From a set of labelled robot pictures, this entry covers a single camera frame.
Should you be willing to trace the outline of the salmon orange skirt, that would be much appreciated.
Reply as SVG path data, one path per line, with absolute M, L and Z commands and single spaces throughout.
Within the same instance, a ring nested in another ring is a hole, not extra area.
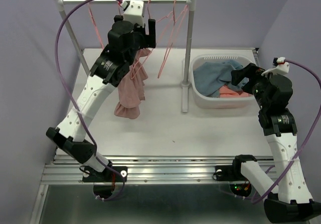
M 226 85 L 222 86 L 219 89 L 219 98 L 245 98 L 245 97 L 251 97 L 251 95 L 243 91 L 233 91 Z

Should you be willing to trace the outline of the blue denim skirt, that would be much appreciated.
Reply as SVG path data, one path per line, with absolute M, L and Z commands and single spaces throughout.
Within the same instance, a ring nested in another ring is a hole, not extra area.
M 193 71 L 195 88 L 201 95 L 211 98 L 219 98 L 219 89 L 224 85 L 233 91 L 243 91 L 247 78 L 236 86 L 231 84 L 231 71 L 242 68 L 243 65 L 234 60 L 205 62 Z

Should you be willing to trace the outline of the dusty pink ruffled dress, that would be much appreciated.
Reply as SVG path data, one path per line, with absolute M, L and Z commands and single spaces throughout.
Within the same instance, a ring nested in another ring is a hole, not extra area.
M 119 102 L 114 111 L 115 116 L 133 120 L 140 115 L 139 105 L 145 100 L 144 81 L 148 79 L 140 58 L 148 56 L 149 53 L 150 50 L 146 48 L 138 50 L 129 72 L 121 80 L 118 86 Z

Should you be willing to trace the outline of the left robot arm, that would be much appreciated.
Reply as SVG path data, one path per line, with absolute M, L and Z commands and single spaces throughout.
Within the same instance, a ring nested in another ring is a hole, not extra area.
M 73 107 L 57 127 L 50 127 L 46 136 L 80 164 L 90 166 L 101 181 L 111 177 L 112 163 L 97 151 L 93 141 L 85 139 L 88 127 L 106 98 L 129 73 L 137 52 L 156 46 L 156 21 L 148 25 L 115 16 L 108 32 L 108 44 L 90 69 L 86 84 Z

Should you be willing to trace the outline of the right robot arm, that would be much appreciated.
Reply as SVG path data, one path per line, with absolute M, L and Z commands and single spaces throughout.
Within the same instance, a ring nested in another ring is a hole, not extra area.
M 277 180 L 273 181 L 251 155 L 236 156 L 231 174 L 245 177 L 259 193 L 271 223 L 308 221 L 320 215 L 320 203 L 314 201 L 304 178 L 298 157 L 297 127 L 287 108 L 293 94 L 292 82 L 280 74 L 279 67 L 264 70 L 253 63 L 231 72 L 232 85 L 243 79 L 242 87 L 253 95 L 260 108 L 258 118 L 272 152 Z

